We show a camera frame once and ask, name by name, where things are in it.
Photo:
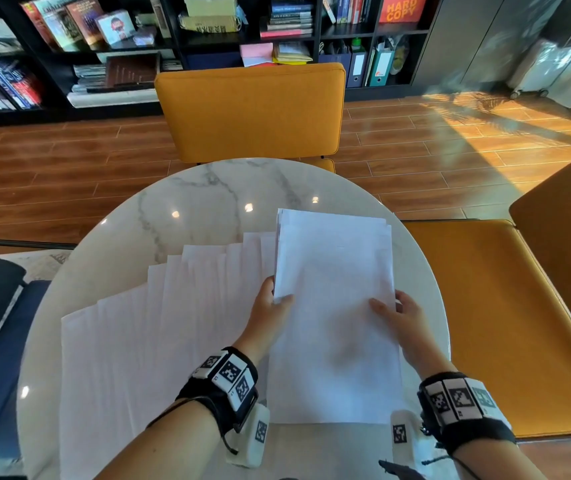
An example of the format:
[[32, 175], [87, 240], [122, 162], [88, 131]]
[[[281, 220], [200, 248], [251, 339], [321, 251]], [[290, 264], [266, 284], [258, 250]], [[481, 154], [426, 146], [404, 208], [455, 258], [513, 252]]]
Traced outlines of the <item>person's left hand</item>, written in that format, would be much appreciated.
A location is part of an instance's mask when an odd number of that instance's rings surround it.
[[287, 318], [272, 317], [274, 277], [265, 279], [252, 306], [249, 320], [233, 347], [245, 355], [255, 366], [268, 354], [281, 335]]

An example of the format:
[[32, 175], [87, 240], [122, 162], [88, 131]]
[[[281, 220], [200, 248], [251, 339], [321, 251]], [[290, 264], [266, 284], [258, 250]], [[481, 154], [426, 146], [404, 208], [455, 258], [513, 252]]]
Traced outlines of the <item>stack of white paper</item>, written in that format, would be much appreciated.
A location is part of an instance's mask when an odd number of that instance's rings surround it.
[[380, 217], [279, 209], [274, 298], [294, 296], [269, 354], [276, 424], [387, 424], [402, 409], [400, 350], [370, 308], [391, 306], [392, 227]]

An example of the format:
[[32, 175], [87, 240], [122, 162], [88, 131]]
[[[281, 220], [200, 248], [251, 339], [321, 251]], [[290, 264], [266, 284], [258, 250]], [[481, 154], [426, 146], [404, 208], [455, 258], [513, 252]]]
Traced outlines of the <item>person's left forearm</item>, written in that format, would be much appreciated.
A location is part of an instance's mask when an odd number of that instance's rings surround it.
[[200, 480], [220, 443], [217, 422], [198, 401], [178, 401], [173, 407], [94, 480]]

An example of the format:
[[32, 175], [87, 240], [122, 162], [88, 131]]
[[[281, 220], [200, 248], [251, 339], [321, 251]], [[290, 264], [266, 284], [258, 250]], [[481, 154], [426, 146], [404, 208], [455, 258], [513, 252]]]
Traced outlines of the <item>yellow upholstered chair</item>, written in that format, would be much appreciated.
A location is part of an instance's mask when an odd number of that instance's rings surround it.
[[511, 221], [406, 221], [434, 272], [456, 366], [480, 379], [517, 438], [571, 435], [571, 163]]
[[303, 160], [335, 173], [346, 73], [340, 63], [159, 73], [154, 89], [179, 160]]

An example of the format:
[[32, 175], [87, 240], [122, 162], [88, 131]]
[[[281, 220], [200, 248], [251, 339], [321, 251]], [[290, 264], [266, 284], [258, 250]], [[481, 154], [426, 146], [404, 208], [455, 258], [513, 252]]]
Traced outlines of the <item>fanned white paper sheets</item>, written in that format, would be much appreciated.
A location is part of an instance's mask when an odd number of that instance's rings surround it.
[[239, 337], [274, 259], [274, 232], [185, 245], [145, 283], [62, 318], [61, 480], [93, 480]]

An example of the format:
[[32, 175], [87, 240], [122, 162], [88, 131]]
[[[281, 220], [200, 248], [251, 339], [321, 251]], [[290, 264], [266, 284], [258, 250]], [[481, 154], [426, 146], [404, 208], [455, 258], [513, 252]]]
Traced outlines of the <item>dark blue binder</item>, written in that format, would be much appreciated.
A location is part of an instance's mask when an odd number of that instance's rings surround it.
[[351, 48], [343, 39], [322, 41], [319, 44], [319, 63], [340, 63], [348, 72], [351, 58]]

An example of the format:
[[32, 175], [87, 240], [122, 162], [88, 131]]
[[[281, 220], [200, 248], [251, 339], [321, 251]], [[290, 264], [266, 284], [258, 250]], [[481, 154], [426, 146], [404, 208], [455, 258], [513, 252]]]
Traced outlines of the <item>yellow paper stack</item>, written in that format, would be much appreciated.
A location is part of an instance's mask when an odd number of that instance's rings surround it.
[[275, 64], [304, 65], [313, 62], [310, 50], [303, 42], [281, 42], [274, 45]]

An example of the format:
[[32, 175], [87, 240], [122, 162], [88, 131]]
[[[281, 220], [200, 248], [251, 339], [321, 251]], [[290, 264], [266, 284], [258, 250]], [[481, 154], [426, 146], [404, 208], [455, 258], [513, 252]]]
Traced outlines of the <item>brown book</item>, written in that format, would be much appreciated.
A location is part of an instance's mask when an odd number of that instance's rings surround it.
[[160, 72], [159, 53], [112, 56], [105, 63], [105, 88], [134, 88], [153, 84]]

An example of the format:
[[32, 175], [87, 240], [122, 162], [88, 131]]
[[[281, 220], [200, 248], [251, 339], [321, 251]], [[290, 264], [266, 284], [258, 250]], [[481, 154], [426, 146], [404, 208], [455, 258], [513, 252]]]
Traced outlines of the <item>white wheeled appliance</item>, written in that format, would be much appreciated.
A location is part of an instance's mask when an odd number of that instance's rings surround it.
[[524, 93], [546, 97], [551, 85], [570, 62], [571, 47], [560, 47], [545, 38], [538, 39], [506, 82], [511, 90], [510, 99], [515, 100]]

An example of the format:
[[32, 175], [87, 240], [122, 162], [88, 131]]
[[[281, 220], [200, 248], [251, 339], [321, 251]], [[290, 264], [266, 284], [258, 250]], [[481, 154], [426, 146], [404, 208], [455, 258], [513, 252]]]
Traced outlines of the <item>stack of lying books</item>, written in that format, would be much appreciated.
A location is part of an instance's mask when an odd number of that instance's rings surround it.
[[311, 0], [270, 0], [259, 22], [261, 39], [302, 38], [313, 35], [315, 4]]

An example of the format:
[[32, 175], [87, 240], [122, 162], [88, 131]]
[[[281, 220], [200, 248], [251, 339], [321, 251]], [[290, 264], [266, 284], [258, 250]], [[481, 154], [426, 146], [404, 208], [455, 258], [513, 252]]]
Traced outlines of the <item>stack of magazines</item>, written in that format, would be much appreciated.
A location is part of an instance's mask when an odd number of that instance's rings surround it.
[[75, 64], [73, 72], [76, 81], [67, 99], [75, 109], [159, 102], [152, 83], [108, 88], [104, 64]]

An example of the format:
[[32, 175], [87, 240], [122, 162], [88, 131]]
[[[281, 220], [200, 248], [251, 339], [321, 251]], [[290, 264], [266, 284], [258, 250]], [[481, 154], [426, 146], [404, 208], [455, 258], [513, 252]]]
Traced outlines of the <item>orange book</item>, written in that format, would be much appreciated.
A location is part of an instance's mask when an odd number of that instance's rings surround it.
[[426, 0], [383, 0], [379, 23], [417, 23]]

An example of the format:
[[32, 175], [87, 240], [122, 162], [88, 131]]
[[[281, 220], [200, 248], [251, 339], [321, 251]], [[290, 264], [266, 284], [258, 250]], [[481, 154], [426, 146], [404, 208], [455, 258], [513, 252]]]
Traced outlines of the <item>white cartoon box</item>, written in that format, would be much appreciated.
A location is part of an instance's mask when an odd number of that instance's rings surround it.
[[130, 14], [125, 9], [96, 18], [96, 25], [105, 42], [111, 47], [132, 38], [136, 32]]

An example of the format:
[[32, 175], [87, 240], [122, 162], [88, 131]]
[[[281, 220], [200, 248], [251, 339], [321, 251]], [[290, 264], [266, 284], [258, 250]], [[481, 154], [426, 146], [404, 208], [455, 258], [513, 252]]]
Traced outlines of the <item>leaning colourful books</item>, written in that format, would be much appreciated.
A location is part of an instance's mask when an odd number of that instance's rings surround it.
[[81, 52], [106, 47], [97, 24], [105, 14], [98, 0], [28, 0], [19, 5], [54, 50]]

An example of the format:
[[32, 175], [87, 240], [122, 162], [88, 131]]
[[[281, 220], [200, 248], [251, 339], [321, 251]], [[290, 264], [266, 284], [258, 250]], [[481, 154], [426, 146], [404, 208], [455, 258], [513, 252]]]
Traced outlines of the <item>row of blue red magazines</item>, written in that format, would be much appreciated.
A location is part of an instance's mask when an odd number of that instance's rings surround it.
[[41, 82], [20, 59], [0, 59], [0, 112], [33, 111], [44, 105]]

